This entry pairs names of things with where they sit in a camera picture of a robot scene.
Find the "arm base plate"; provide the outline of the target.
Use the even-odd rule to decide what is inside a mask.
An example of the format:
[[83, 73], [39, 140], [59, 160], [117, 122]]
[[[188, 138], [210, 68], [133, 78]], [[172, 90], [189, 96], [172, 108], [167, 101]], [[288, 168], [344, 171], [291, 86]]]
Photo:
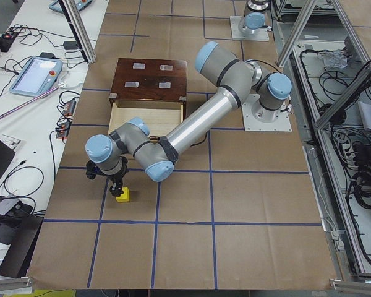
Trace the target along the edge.
[[262, 27], [250, 29], [246, 26], [244, 17], [230, 16], [232, 40], [236, 41], [269, 41], [267, 26], [263, 24]]
[[245, 131], [254, 132], [291, 132], [291, 122], [282, 101], [279, 109], [270, 111], [260, 104], [260, 95], [250, 94], [241, 106]]

